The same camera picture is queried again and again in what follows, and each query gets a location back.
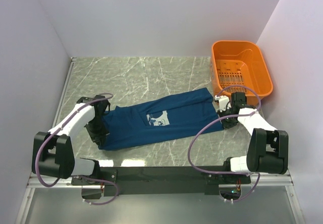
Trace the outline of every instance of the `marble tabletop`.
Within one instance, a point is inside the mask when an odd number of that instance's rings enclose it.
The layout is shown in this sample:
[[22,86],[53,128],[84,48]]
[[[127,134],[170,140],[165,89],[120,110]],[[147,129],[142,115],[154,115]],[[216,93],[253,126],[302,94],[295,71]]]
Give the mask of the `marble tabletop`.
[[[116,105],[130,106],[203,87],[212,92],[209,63],[209,57],[76,58],[57,123],[81,96],[111,92],[114,109]],[[105,160],[107,166],[183,166],[189,165],[191,139],[104,151],[83,129],[73,142],[73,151],[77,157]],[[193,146],[192,161],[196,165],[222,165],[227,157],[245,155],[249,141],[249,133],[240,124],[201,135]]]

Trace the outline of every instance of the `floor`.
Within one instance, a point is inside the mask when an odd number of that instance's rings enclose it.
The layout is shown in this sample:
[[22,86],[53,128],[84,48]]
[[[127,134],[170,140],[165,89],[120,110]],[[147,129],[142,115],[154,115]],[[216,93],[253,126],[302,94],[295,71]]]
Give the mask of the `floor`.
[[[206,87],[212,92],[208,57],[76,58],[58,121],[81,96],[111,92],[111,107],[130,106]],[[73,142],[77,157],[105,160],[107,166],[189,165],[192,137],[118,151],[99,150],[83,129]],[[192,149],[196,165],[222,165],[227,157],[246,154],[250,136],[243,126],[201,135]]]

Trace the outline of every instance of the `basket slot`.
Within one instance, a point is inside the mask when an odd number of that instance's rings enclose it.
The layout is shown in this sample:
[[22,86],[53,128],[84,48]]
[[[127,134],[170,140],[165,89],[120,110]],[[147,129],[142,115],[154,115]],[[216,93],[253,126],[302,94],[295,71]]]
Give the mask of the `basket slot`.
[[[238,73],[218,72],[218,76],[219,76],[219,81],[220,81],[220,85],[222,88],[225,88],[225,87],[228,87],[228,86],[234,85],[234,84],[245,85],[243,77],[240,72],[238,72]],[[248,93],[246,89],[240,88],[240,87],[229,88],[226,91],[229,93],[234,93],[234,92]]]

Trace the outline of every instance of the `orange laundry basket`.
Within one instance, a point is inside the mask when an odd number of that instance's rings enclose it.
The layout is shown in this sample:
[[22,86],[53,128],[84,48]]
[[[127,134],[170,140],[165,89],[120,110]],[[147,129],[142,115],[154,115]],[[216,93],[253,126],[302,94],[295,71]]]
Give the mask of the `orange laundry basket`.
[[[252,42],[217,41],[212,46],[210,69],[214,95],[233,84],[253,89],[261,99],[273,91],[261,51]],[[233,87],[224,91],[223,95],[231,97],[231,93],[237,91],[246,93],[248,104],[258,104],[254,94],[244,88]]]

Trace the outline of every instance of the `metal frame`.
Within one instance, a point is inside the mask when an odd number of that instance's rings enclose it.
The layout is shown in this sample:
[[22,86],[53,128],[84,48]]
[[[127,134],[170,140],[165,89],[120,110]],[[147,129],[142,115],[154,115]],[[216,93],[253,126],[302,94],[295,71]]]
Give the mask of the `metal frame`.
[[291,204],[291,207],[292,207],[292,211],[294,214],[296,224],[306,223],[301,206],[299,205],[299,202],[298,202],[298,199],[296,196],[294,186],[286,186],[285,188],[286,188],[287,196],[289,199],[289,203]]
[[[70,81],[71,72],[72,72],[75,62],[76,62],[76,58],[71,58],[71,64],[70,64],[70,67],[68,70],[68,74],[67,74],[65,84],[63,87],[63,91],[61,94],[61,99],[60,99],[60,102],[58,105],[58,109],[57,109],[52,127],[54,127],[56,125],[58,117],[61,113],[63,100],[64,100],[64,97],[66,94],[66,89],[67,89],[68,83]],[[257,175],[251,175],[250,178],[251,178],[251,184],[246,184],[246,185],[242,185],[242,186],[253,185],[257,179]],[[43,179],[47,183],[51,183],[56,180],[53,177],[43,177]],[[68,178],[65,180],[60,179],[58,181],[58,183],[52,188],[74,188],[74,189],[86,189],[86,188],[90,188],[90,189],[98,188],[99,189],[99,188],[101,188],[100,185],[88,186],[88,187],[87,186],[72,186],[71,181],[72,181],[72,178]],[[268,187],[270,187],[270,186],[271,187],[272,186],[285,186],[296,223],[303,224],[303,223],[305,223],[305,219],[304,219],[302,210],[300,208],[298,199],[296,197],[296,193],[295,193],[295,189],[294,189],[293,185],[294,184],[291,179],[289,171],[287,171],[286,174],[284,174],[284,175],[262,174],[260,177],[259,183],[258,183],[258,186],[268,186]],[[224,187],[224,186],[231,187],[234,185],[219,185],[219,187]],[[37,177],[34,174],[31,174],[30,178],[29,178],[29,182],[26,187],[25,195],[23,197],[23,200],[22,200],[22,203],[21,203],[21,206],[20,206],[17,218],[16,218],[16,222],[15,222],[16,224],[24,224],[25,223],[36,188],[45,188],[45,187],[39,183]]]

